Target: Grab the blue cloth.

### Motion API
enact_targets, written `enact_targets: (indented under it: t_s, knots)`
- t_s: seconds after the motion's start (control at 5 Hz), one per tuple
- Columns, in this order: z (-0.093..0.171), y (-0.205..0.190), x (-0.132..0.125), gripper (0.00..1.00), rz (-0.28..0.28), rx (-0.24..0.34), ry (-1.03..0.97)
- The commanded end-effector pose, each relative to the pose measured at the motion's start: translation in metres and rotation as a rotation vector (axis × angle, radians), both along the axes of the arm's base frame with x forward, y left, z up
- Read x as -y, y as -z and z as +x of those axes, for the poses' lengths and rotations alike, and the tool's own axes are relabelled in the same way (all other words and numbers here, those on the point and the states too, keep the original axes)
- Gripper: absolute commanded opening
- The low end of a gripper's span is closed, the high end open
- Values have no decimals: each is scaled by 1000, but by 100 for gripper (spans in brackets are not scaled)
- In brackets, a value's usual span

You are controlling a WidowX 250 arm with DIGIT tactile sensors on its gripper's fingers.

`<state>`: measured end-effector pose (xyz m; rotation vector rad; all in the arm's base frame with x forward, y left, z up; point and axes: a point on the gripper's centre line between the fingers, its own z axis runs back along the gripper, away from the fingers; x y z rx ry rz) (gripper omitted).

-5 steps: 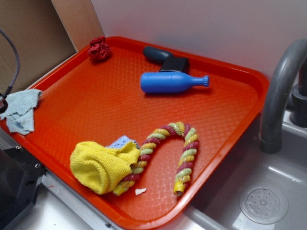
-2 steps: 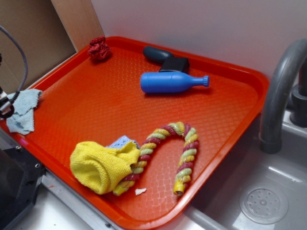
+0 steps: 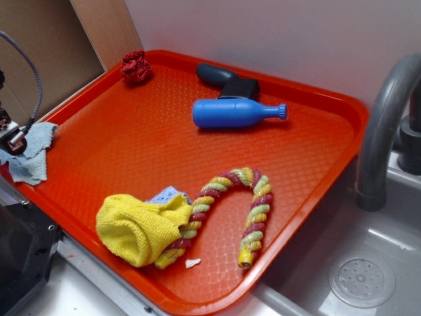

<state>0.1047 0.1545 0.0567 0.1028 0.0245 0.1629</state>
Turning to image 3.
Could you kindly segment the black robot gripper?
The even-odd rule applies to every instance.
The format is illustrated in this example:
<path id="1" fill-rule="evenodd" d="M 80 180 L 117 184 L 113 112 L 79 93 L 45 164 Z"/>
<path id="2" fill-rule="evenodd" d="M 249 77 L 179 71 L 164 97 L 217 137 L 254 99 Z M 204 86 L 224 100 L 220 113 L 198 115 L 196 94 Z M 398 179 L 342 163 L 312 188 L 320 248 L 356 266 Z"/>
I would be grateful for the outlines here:
<path id="1" fill-rule="evenodd" d="M 9 155 L 18 156 L 23 154 L 26 148 L 25 134 L 8 112 L 1 107 L 1 150 Z"/>

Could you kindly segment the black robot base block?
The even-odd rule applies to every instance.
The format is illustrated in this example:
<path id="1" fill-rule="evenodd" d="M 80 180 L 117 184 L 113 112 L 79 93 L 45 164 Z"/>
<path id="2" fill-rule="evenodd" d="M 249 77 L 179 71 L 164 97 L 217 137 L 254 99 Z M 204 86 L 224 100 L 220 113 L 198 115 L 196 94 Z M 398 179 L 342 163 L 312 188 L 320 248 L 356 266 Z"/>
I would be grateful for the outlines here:
<path id="1" fill-rule="evenodd" d="M 47 283 L 59 226 L 30 202 L 1 207 L 1 314 L 16 315 Z"/>

